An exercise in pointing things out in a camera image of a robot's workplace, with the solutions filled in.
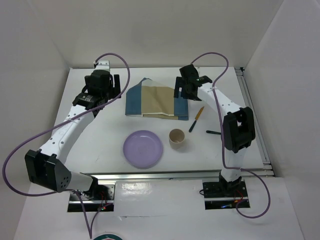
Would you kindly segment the yellow knife green handle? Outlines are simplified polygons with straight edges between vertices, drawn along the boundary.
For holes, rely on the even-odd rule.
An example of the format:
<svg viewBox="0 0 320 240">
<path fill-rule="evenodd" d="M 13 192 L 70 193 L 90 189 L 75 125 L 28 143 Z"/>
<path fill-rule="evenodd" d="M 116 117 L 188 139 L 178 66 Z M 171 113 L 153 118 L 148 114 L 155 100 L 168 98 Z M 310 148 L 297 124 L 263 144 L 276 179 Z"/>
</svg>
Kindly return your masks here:
<svg viewBox="0 0 320 240">
<path fill-rule="evenodd" d="M 188 132 L 191 133 L 200 117 L 200 115 L 202 114 L 203 110 L 204 110 L 204 106 L 200 108 L 200 110 L 198 111 L 197 115 L 195 116 L 194 122 L 192 123 L 191 127 L 189 128 Z"/>
</svg>

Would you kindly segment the blue beige checked placemat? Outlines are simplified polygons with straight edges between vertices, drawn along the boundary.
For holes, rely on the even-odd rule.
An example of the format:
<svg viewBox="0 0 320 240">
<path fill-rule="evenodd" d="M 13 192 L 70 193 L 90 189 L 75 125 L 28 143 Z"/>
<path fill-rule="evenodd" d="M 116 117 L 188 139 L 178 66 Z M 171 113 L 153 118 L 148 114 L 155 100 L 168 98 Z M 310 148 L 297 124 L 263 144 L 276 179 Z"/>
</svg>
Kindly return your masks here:
<svg viewBox="0 0 320 240">
<path fill-rule="evenodd" d="M 187 121 L 188 100 L 175 90 L 149 78 L 143 78 L 126 92 L 125 115 Z"/>
</svg>

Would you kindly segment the beige cup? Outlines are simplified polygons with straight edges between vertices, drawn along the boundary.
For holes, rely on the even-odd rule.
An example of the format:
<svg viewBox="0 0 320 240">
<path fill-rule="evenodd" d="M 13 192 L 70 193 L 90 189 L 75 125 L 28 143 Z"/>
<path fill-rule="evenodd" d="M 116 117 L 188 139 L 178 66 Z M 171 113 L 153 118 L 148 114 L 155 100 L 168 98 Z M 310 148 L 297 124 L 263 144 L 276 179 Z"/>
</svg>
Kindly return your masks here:
<svg viewBox="0 0 320 240">
<path fill-rule="evenodd" d="M 169 133 L 169 144 L 172 149 L 179 149 L 185 143 L 185 133 L 181 129 L 173 129 Z"/>
</svg>

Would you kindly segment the purple plastic plate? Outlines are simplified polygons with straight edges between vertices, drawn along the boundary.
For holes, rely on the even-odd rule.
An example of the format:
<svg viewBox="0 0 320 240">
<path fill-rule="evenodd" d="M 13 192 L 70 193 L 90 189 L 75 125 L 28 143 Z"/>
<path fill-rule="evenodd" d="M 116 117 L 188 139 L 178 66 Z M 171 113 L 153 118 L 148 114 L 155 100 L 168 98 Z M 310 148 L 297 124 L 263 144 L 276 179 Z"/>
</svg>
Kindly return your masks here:
<svg viewBox="0 0 320 240">
<path fill-rule="evenodd" d="M 163 155 L 163 143 L 149 130 L 131 133 L 123 143 L 123 154 L 127 162 L 138 169 L 155 166 Z"/>
</svg>

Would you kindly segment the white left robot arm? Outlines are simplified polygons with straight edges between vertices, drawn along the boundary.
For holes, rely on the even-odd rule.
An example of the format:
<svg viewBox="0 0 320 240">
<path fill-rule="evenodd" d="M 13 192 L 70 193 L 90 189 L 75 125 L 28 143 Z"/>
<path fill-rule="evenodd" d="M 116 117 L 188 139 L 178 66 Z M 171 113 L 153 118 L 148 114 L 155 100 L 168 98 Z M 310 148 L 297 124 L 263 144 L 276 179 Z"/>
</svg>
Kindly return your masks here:
<svg viewBox="0 0 320 240">
<path fill-rule="evenodd" d="M 103 104 L 120 94 L 120 77 L 111 75 L 110 62 L 100 60 L 84 77 L 85 86 L 72 102 L 71 109 L 51 138 L 38 150 L 29 150 L 24 159 L 30 182 L 61 193 L 75 190 L 88 200 L 107 189 L 94 176 L 72 172 L 65 162 L 79 136 L 103 109 Z"/>
</svg>

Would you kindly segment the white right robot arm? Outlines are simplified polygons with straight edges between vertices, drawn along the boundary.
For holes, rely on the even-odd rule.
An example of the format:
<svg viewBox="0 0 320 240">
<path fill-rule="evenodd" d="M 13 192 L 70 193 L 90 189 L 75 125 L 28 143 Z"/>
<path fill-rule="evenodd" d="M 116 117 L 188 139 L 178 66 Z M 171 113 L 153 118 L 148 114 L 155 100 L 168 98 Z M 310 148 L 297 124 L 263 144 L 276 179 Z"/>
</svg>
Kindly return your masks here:
<svg viewBox="0 0 320 240">
<path fill-rule="evenodd" d="M 218 177 L 218 190 L 223 196 L 233 196 L 241 184 L 241 168 L 247 148 L 256 138 L 253 111 L 241 107 L 214 86 L 207 76 L 199 76 L 193 64 L 179 69 L 174 97 L 204 101 L 218 113 L 222 141 L 223 168 Z"/>
</svg>

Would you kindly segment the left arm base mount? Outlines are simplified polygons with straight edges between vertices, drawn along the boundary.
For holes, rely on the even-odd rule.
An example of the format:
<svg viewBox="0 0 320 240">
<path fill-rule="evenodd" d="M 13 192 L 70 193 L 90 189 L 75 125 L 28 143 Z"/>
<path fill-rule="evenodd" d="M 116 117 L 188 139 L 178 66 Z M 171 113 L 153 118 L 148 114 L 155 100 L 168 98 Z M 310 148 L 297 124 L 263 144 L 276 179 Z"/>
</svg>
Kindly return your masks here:
<svg viewBox="0 0 320 240">
<path fill-rule="evenodd" d="M 115 198 L 115 190 L 116 190 L 116 183 L 115 182 L 106 182 L 103 184 L 102 190 L 98 193 L 95 193 L 92 196 L 85 194 L 84 192 L 77 191 L 84 209 L 86 212 L 95 213 L 97 210 L 102 208 L 102 212 L 113 212 L 114 211 L 114 198 Z M 79 197 L 74 193 L 71 192 L 69 195 L 68 206 L 67 206 L 68 213 L 80 213 L 83 212 L 81 201 Z"/>
</svg>

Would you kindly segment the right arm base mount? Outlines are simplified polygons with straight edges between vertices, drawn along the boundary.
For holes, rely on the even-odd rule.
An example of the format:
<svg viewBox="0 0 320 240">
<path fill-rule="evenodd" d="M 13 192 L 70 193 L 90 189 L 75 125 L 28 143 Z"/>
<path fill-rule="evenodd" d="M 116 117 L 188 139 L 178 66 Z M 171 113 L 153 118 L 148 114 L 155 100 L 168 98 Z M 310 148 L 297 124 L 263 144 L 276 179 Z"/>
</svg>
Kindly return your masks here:
<svg viewBox="0 0 320 240">
<path fill-rule="evenodd" d="M 203 182 L 199 194 L 204 197 L 206 210 L 222 210 L 250 208 L 250 201 L 246 183 L 241 181 L 240 185 L 229 193 L 224 193 L 218 182 Z"/>
</svg>

